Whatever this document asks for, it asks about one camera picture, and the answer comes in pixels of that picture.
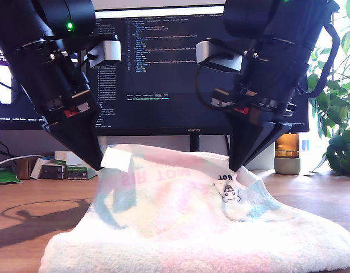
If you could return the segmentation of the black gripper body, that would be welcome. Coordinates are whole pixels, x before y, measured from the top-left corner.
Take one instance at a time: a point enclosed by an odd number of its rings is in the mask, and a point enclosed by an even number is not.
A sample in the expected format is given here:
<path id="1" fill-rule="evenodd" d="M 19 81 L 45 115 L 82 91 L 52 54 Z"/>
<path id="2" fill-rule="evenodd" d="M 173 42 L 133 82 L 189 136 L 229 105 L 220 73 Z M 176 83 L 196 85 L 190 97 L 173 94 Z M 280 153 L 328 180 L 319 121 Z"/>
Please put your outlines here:
<path id="1" fill-rule="evenodd" d="M 8 51 L 12 74 L 47 124 L 95 123 L 100 107 L 87 77 L 55 41 L 38 41 Z"/>
<path id="2" fill-rule="evenodd" d="M 211 62 L 234 73 L 229 91 L 214 91 L 212 107 L 253 125 L 282 122 L 306 74 L 309 48 L 278 38 L 212 39 L 211 44 Z"/>

